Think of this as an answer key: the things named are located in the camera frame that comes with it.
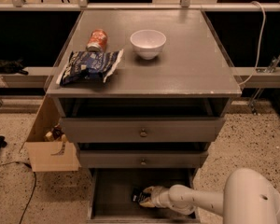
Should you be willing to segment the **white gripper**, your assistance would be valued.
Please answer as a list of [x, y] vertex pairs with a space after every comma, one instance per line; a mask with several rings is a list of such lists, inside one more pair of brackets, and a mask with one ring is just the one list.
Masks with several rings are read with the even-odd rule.
[[168, 188], [162, 186], [150, 186], [143, 189], [144, 193], [150, 194], [150, 199], [145, 199], [139, 204], [145, 208], [169, 208], [170, 207], [170, 198]]

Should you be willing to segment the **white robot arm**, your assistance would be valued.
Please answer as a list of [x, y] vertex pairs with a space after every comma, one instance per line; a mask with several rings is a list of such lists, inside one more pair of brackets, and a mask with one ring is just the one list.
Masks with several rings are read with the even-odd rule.
[[199, 207], [223, 217], [223, 224], [280, 224], [279, 191], [263, 175], [247, 168], [232, 172], [222, 193], [183, 185], [151, 186], [141, 192], [137, 202], [182, 215]]

